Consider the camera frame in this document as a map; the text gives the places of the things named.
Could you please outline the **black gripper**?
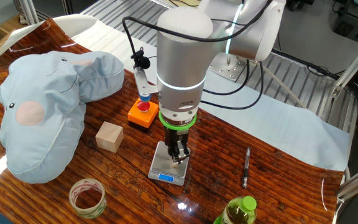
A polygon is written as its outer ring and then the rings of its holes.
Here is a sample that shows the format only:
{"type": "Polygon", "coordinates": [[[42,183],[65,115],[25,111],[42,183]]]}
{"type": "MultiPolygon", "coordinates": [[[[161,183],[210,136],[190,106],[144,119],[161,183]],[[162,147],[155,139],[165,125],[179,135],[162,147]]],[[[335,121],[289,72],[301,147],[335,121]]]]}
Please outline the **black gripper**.
{"type": "Polygon", "coordinates": [[[168,154],[175,164],[182,163],[190,156],[187,148],[189,129],[177,131],[164,126],[165,145],[168,147],[168,154]]]}

